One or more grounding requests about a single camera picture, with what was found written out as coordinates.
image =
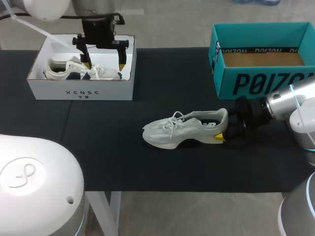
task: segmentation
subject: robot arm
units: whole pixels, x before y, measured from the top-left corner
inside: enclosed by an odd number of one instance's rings
[[[236,99],[235,108],[229,111],[236,115],[238,122],[229,124],[223,134],[225,140],[245,137],[247,132],[270,120],[285,120],[298,145],[315,152],[315,76],[274,91],[266,98],[247,100]]]
[[[129,41],[115,40],[115,25],[124,25],[125,21],[121,14],[113,13],[113,0],[72,0],[72,3],[76,14],[82,19],[84,30],[84,34],[78,34],[77,38],[73,39],[73,45],[83,53],[81,62],[92,68],[87,44],[95,45],[99,49],[115,49],[118,52],[121,71],[126,64]],[[6,9],[5,5],[8,10],[10,7],[18,7],[42,21],[53,21],[63,16],[69,4],[70,0],[0,0],[0,12]]]

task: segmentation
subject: black table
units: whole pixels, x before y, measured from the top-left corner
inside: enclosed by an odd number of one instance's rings
[[[207,48],[137,53],[133,101],[70,104],[32,97],[25,79],[35,52],[0,52],[1,83],[10,84],[0,103],[8,114],[0,132],[61,143],[79,161],[88,191],[286,192],[312,173],[283,123],[224,145],[187,141],[162,150],[146,144],[142,127],[151,121],[175,111],[230,108],[233,101],[216,96]],[[12,72],[14,63],[19,71]]]

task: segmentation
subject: sneaker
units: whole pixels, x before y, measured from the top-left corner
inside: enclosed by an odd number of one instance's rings
[[[170,118],[161,119],[143,127],[143,139],[158,148],[175,149],[186,139],[195,139],[205,144],[222,144],[228,124],[227,110],[192,112],[183,115],[175,112]]]
[[[48,59],[44,68],[47,80],[121,80],[122,74],[115,69],[94,65],[88,69],[77,57],[68,61]]]

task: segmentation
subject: concrete floor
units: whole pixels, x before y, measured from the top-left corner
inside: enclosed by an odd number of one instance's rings
[[[283,0],[278,6],[232,0],[119,0],[126,25],[117,34],[136,35],[137,47],[208,47],[215,22],[311,21],[314,0]],[[79,20],[27,21],[50,33],[82,32]],[[38,50],[45,37],[10,19],[0,22],[3,50]],[[279,236],[281,193],[124,192],[121,236]],[[93,235],[97,236],[95,224]]]

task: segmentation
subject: white cable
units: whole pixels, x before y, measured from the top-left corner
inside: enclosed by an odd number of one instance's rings
[[[9,12],[9,14],[10,14],[12,20],[17,21],[17,22],[20,22],[21,24],[26,25],[26,26],[32,28],[33,30],[36,30],[37,32],[39,32],[39,33],[41,33],[41,34],[47,36],[48,38],[50,38],[50,39],[52,39],[52,40],[54,40],[54,41],[56,41],[56,42],[58,42],[58,43],[64,45],[65,47],[69,47],[69,44],[63,42],[62,40],[60,40],[60,39],[58,39],[57,37],[51,35],[50,33],[48,33],[48,32],[46,32],[46,31],[44,31],[44,30],[38,28],[38,27],[35,26],[35,25],[32,25],[31,23],[29,23],[29,22],[27,22],[27,21],[24,21],[24,20],[18,18],[17,15],[15,15],[15,14],[13,13],[12,8],[10,7],[10,5],[9,5],[9,3],[8,3],[7,0],[2,0],[2,2],[3,2],[3,4],[4,4],[6,10]]]
[[[302,118],[302,114],[301,114],[301,110],[300,110],[300,103],[299,103],[299,101],[297,100],[295,91],[294,91],[294,89],[293,89],[293,85],[290,85],[290,88],[291,88],[291,91],[292,91],[292,93],[293,93],[293,96],[295,97],[295,100],[296,100],[296,108],[297,108],[297,112],[298,112],[298,114],[299,114],[299,117],[300,117],[300,119],[301,119],[301,123],[302,123],[302,125],[303,125],[303,128],[304,128],[305,132],[307,133],[307,135],[309,136],[309,138],[311,139],[311,141],[313,142],[313,144],[315,145],[314,139],[312,138],[311,134],[307,131],[307,129],[306,129],[306,127],[305,127],[304,120],[303,120],[303,118]]]

